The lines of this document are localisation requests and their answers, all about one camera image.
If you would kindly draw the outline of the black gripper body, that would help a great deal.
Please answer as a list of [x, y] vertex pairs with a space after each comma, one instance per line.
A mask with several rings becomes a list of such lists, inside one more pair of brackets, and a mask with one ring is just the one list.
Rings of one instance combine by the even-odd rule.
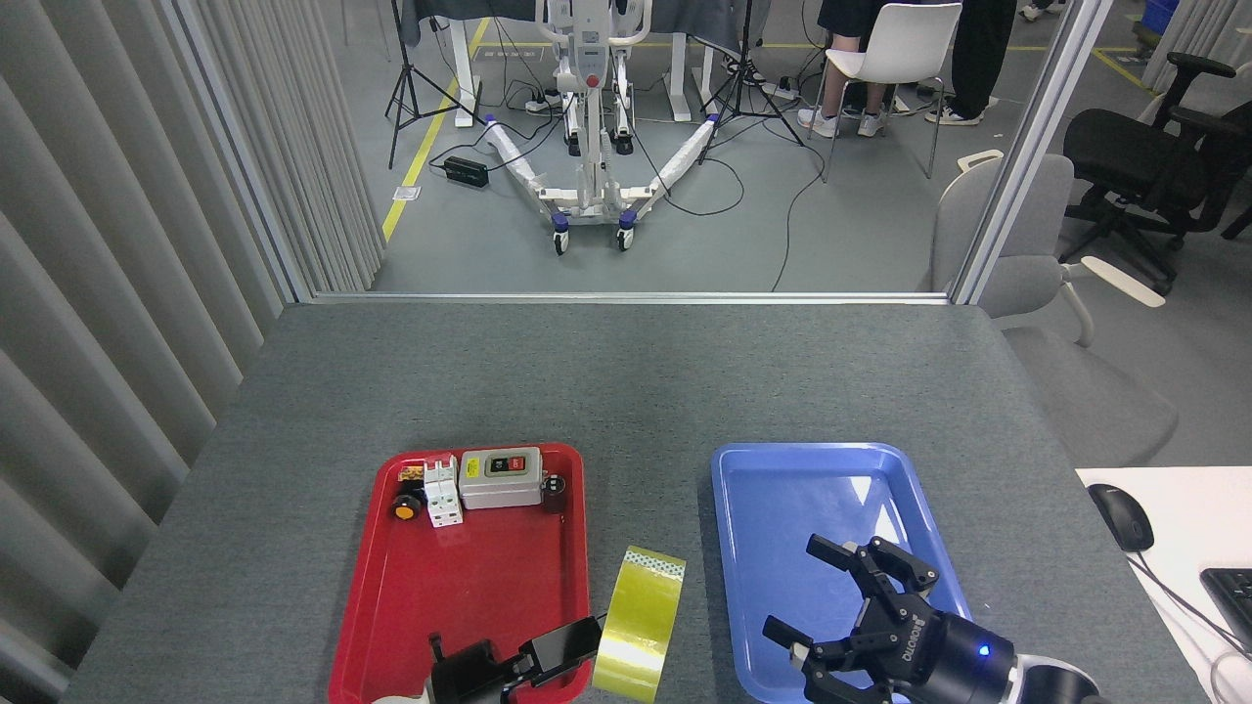
[[1018, 659], [1007, 638], [926, 604], [866, 604], [860, 634], [886, 640], [860, 659], [873, 686], [913, 703], [1002, 703]]
[[488, 638], [451, 655], [444, 655], [439, 633], [429, 634], [428, 640], [433, 656], [426, 681], [429, 703], [510, 703], [525, 679], [522, 651], [500, 661]]

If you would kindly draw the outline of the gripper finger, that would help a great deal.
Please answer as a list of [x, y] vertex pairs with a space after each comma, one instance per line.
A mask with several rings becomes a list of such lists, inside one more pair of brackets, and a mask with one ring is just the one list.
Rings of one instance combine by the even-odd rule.
[[924, 599], [940, 579], [936, 567], [879, 536], [864, 545], [845, 547], [814, 532], [808, 539], [806, 552], [850, 574], [861, 596], [879, 601], [881, 610], [893, 619], [906, 619], [925, 609]]
[[881, 651], [891, 650], [891, 636], [886, 633], [814, 641], [790, 624], [769, 615], [762, 625], [762, 636], [788, 650], [788, 663], [804, 674], [804, 696], [811, 703], [891, 700], [891, 685], [883, 678], [871, 681], [871, 686], [859, 689], [833, 675], [836, 671], [870, 670]]
[[587, 616], [563, 624], [538, 638], [530, 638], [518, 651], [515, 671], [520, 681], [532, 686], [545, 686], [572, 671], [582, 663], [598, 655], [601, 643], [601, 620]]

